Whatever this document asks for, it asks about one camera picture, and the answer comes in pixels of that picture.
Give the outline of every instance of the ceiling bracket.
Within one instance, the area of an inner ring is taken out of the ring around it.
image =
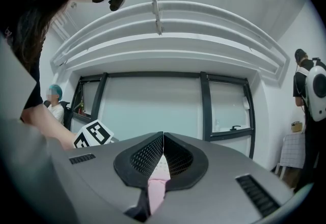
[[[159,35],[162,35],[162,22],[159,16],[157,0],[152,0],[152,12],[155,15],[156,30]]]

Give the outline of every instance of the curved white beam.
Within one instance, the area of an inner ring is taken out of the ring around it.
[[[106,25],[107,23],[114,22],[119,19],[127,18],[129,16],[151,13],[151,11],[152,11],[151,3],[141,3],[141,4],[129,6],[127,8],[123,8],[117,12],[111,12],[101,18],[98,18],[93,22],[89,23],[87,26],[83,27],[80,31],[78,31],[71,38],[65,41],[61,45],[61,47],[55,52],[51,60],[53,61],[54,59],[56,59],[60,55],[60,53],[62,53],[67,48],[69,48],[75,41],[86,36],[91,31],[98,29],[103,25]]]
[[[171,60],[171,62],[164,62],[164,60],[167,59]],[[77,71],[79,74],[84,75],[103,72],[117,72],[117,67],[120,69],[118,70],[118,72],[136,71],[133,68],[130,68],[130,65],[120,65],[122,63],[128,63],[130,61],[130,64],[134,64],[136,60],[141,61],[143,64],[142,66],[140,66],[141,69],[138,66],[137,71],[200,72],[200,69],[205,68],[207,72],[211,73],[223,73],[223,71],[227,71],[229,75],[240,76],[241,74],[234,74],[232,71],[233,69],[235,69],[235,67],[237,67],[237,70],[239,71],[247,71],[248,69],[260,71],[264,78],[270,81],[277,82],[275,74],[265,70],[261,70],[258,66],[252,65],[242,60],[236,60],[222,55],[184,50],[146,50],[118,53],[113,55],[107,55],[100,59],[95,58],[91,60],[86,60],[85,62],[79,63],[78,65],[68,67],[66,71]],[[191,67],[187,65],[185,66],[185,63],[187,63],[189,60],[193,60],[191,62],[192,64],[194,64],[194,62],[195,64],[197,62],[204,62],[205,64],[209,64],[209,66],[201,67],[199,68],[199,70],[196,68],[196,65],[193,65]]]
[[[157,37],[147,34],[137,37],[128,37],[124,40],[111,40],[89,49],[82,55],[75,55],[66,63],[66,67],[75,66],[92,59],[100,59],[108,54],[118,54],[136,50],[187,50],[202,53],[217,54],[253,63],[269,72],[276,73],[278,66],[250,52],[248,47],[235,44],[233,41],[214,38],[214,41],[198,39],[195,34],[186,34],[169,37]]]
[[[161,11],[194,12],[203,15],[214,16],[232,22],[233,24],[237,24],[247,29],[248,31],[254,33],[258,37],[263,39],[266,43],[272,45],[279,53],[281,53],[285,57],[287,61],[289,61],[289,56],[272,37],[270,37],[267,33],[265,33],[263,30],[261,30],[259,27],[255,26],[248,20],[232,12],[226,11],[224,9],[220,9],[215,6],[210,6],[210,5],[195,3],[195,2],[162,1],[159,2],[158,4]],[[144,14],[144,13],[151,13],[151,3],[142,3],[138,5],[133,5],[124,8],[122,10],[119,10],[118,12],[109,13],[93,21],[92,23],[90,23],[89,25],[81,29],[79,32],[77,32],[75,35],[73,35],[70,39],[68,39],[54,54],[54,56],[52,57],[52,61],[56,59],[60,55],[60,53],[64,52],[65,50],[68,50],[68,48],[71,47],[71,45],[73,45],[76,41],[80,40],[82,37],[89,34],[91,31],[96,30],[99,27],[106,25],[110,22],[114,22],[119,19],[135,16],[139,14]]]
[[[158,2],[160,11],[187,11],[196,12],[204,15],[211,15],[225,19],[229,22],[235,23],[245,29],[255,33],[266,42],[270,43],[278,52],[280,52],[286,59],[289,58],[288,54],[282,49],[282,47],[265,31],[251,23],[250,21],[236,15],[230,11],[220,9],[215,6],[197,3],[197,2],[181,2],[181,1],[162,1]]]
[[[194,33],[203,34],[210,36],[218,36],[224,39],[232,40],[253,48],[258,52],[261,52],[271,60],[275,61],[278,65],[283,66],[284,61],[281,60],[268,48],[258,43],[257,41],[238,33],[234,30],[228,29],[227,27],[193,20],[182,20],[182,19],[162,19],[164,32],[182,32],[182,33]],[[156,29],[154,20],[145,20],[139,22],[133,22],[127,25],[122,25],[91,37],[85,40],[81,44],[72,48],[69,52],[64,53],[59,59],[55,60],[56,65],[60,65],[72,56],[80,53],[81,51],[88,49],[97,44],[119,39],[123,37],[139,35],[139,34],[151,34]]]

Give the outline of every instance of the frosted glass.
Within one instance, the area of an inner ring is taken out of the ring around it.
[[[94,98],[99,82],[85,83],[83,85],[84,92],[84,110],[85,113],[91,115]]]
[[[70,127],[70,131],[73,132],[73,133],[78,133],[79,130],[84,126],[84,125],[87,125],[86,123],[84,123],[83,121],[81,120],[78,120],[76,118],[72,118],[71,119],[71,127]]]
[[[213,144],[223,145],[232,148],[249,157],[251,136],[243,136],[230,140],[214,141]]]
[[[109,78],[99,120],[120,141],[158,131],[201,139],[200,89],[194,78]]]
[[[210,82],[212,102],[212,132],[229,131],[233,125],[237,129],[250,127],[249,110],[243,104],[243,87],[229,83]]]

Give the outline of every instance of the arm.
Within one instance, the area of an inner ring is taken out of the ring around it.
[[[54,118],[43,104],[23,110],[21,114],[25,123],[34,125],[46,137],[55,137],[64,149],[74,148],[75,135]]]
[[[298,92],[298,84],[300,83],[298,81],[299,81],[299,79],[296,78],[296,75],[294,75],[294,78],[293,78],[293,97],[295,97],[295,104],[297,106],[303,106],[304,101],[303,101],[300,93]]]
[[[303,106],[304,105],[304,101],[302,100],[301,97],[295,97],[295,104],[297,106]]]

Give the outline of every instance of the person in background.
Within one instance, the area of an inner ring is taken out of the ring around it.
[[[51,85],[48,89],[47,100],[51,102],[47,109],[63,124],[65,111],[59,101],[62,99],[62,89],[58,85]]]
[[[64,149],[74,148],[75,135],[60,124],[43,105],[40,95],[39,62],[45,35],[55,15],[69,0],[2,0],[0,33],[15,56],[36,81],[21,118],[46,137],[57,138]]]
[[[314,62],[308,59],[307,53],[302,49],[297,49],[294,54],[295,61],[299,67],[303,67],[310,71],[314,67]],[[317,66],[321,66],[326,70],[326,66],[323,62],[317,61]],[[306,148],[306,158],[304,167],[301,172],[300,179],[294,190],[297,192],[306,184],[313,181],[313,169],[316,163],[317,155],[319,153],[318,166],[317,170],[320,171],[319,163],[321,161],[320,147],[322,139],[324,138],[324,126],[326,124],[326,119],[321,120],[320,122],[315,122],[309,112],[307,104],[302,97],[306,97],[306,75],[302,74],[300,71],[296,72],[293,79],[293,96],[295,97],[295,104],[297,106],[304,106],[305,117],[306,117],[306,126],[305,126],[305,148]]]

